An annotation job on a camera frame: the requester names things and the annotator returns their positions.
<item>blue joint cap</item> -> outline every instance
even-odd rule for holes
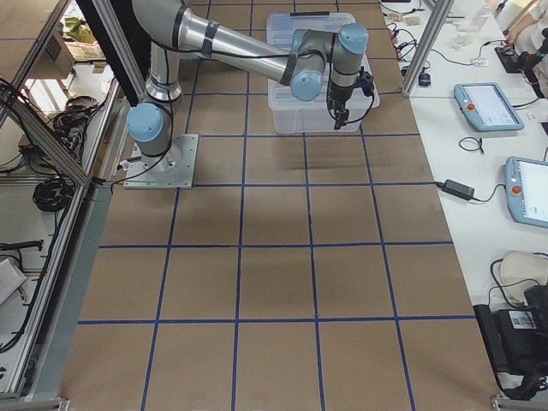
[[[339,31],[339,42],[341,45],[354,54],[366,52],[369,32],[358,23],[346,24]]]
[[[298,28],[293,32],[293,40],[291,42],[291,51],[297,52],[299,46],[301,45],[302,38],[305,37],[305,34],[308,30],[303,28]]]
[[[126,124],[135,140],[139,143],[148,143],[162,132],[164,116],[154,104],[141,103],[129,111]]]
[[[304,70],[291,81],[291,93],[300,101],[311,101],[322,90],[324,76],[316,70]]]

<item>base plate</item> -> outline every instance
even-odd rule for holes
[[[196,163],[196,152],[198,151],[197,134],[182,134],[173,136],[173,143],[181,148],[182,158],[172,169],[154,172],[152,169],[142,176],[135,177],[134,180],[128,180],[123,183],[127,189],[154,189],[154,188],[192,188],[194,178],[194,165]],[[140,156],[140,150],[137,145],[134,147],[132,157]],[[137,176],[145,170],[142,161],[130,163],[126,177]]]

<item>clear plastic container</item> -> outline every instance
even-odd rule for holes
[[[331,13],[322,16],[298,16],[291,17],[289,13],[270,13],[266,19],[266,41],[281,49],[289,50],[293,32],[298,28],[312,30],[325,30],[338,32],[342,26],[355,23],[354,17],[349,13]],[[369,73],[369,63],[364,55],[362,65]],[[280,134],[305,133],[305,132],[354,132],[360,126],[360,122],[348,124],[336,132],[333,130],[335,121],[327,111],[325,97],[327,93],[327,81],[329,78],[329,65],[325,68],[324,84],[322,91],[313,101],[304,102],[296,99],[291,94],[288,86],[282,86],[274,80],[268,80],[268,105],[274,114],[274,127]],[[350,114],[350,121],[364,115],[371,98],[363,95],[360,88],[354,90],[352,98],[346,103]],[[379,98],[375,90],[375,102],[377,107]]]

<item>tablet screen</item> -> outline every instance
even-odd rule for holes
[[[525,217],[548,222],[548,166],[519,162]]]
[[[518,123],[494,86],[465,86],[464,88],[486,126],[509,126]]]

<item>green object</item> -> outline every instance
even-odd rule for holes
[[[93,33],[86,25],[85,20],[79,19],[78,17],[67,17],[65,19],[65,26],[68,29],[66,34],[74,40],[80,41],[81,43],[95,43],[95,37],[93,37]]]

